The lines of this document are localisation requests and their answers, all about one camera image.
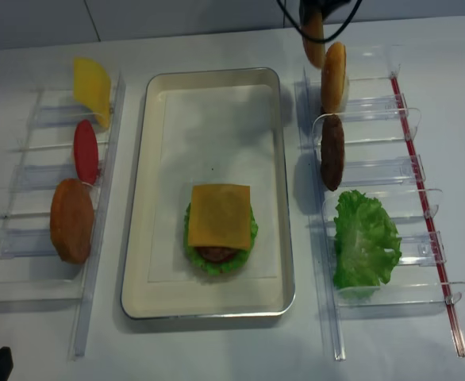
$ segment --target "brown patty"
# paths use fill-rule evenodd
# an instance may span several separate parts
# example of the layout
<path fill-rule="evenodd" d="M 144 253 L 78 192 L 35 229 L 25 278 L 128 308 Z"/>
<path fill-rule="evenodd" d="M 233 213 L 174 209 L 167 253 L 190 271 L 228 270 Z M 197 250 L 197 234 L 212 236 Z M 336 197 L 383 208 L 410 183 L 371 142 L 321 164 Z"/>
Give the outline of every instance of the brown patty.
<path fill-rule="evenodd" d="M 235 248 L 197 247 L 195 249 L 205 260 L 216 264 L 227 262 L 238 252 Z"/>
<path fill-rule="evenodd" d="M 61 260 L 83 264 L 90 255 L 94 211 L 85 185 L 65 179 L 56 188 L 51 204 L 51 242 Z"/>
<path fill-rule="evenodd" d="M 336 115 L 326 117 L 322 126 L 321 178 L 326 187 L 335 191 L 344 172 L 344 129 Z"/>

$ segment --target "hamburger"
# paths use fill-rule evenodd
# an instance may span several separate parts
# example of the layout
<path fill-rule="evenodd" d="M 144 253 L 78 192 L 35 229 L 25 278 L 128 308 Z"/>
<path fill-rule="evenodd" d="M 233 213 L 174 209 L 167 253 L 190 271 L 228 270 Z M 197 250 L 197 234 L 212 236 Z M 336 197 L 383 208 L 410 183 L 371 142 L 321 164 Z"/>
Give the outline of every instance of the hamburger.
<path fill-rule="evenodd" d="M 192 189 L 183 244 L 190 262 L 208 274 L 242 267 L 258 229 L 250 206 L 250 187 L 207 184 Z"/>

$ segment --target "yellow cheese slice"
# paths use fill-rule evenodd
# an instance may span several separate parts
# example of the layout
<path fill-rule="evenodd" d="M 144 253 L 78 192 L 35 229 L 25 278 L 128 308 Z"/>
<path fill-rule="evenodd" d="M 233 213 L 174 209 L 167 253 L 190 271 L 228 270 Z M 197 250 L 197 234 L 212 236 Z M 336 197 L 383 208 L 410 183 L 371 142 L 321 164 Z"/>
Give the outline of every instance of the yellow cheese slice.
<path fill-rule="evenodd" d="M 195 186 L 188 230 L 189 246 L 250 249 L 250 187 Z"/>
<path fill-rule="evenodd" d="M 74 58 L 74 99 L 95 113 L 95 119 L 109 128 L 111 78 L 107 71 L 89 58 Z"/>

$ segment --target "red tomato slice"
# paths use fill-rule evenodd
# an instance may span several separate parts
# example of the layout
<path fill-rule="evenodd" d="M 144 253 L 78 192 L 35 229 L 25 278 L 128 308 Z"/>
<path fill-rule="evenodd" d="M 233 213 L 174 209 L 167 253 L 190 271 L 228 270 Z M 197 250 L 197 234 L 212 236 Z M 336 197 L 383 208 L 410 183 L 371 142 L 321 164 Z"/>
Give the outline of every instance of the red tomato slice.
<path fill-rule="evenodd" d="M 90 121 L 77 124 L 74 133 L 74 161 L 79 179 L 88 184 L 95 184 L 98 176 L 97 137 Z"/>

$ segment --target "metal tray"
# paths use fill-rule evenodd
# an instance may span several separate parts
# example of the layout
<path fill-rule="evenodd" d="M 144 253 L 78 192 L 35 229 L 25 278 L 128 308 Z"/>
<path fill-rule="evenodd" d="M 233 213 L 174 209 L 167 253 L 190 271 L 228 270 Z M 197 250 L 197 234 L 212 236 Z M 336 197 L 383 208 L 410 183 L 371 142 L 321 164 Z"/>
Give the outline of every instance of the metal tray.
<path fill-rule="evenodd" d="M 121 293 L 131 318 L 283 314 L 294 300 L 279 78 L 267 68 L 148 84 Z M 251 187 L 259 235 L 243 269 L 210 277 L 183 249 L 192 186 Z"/>

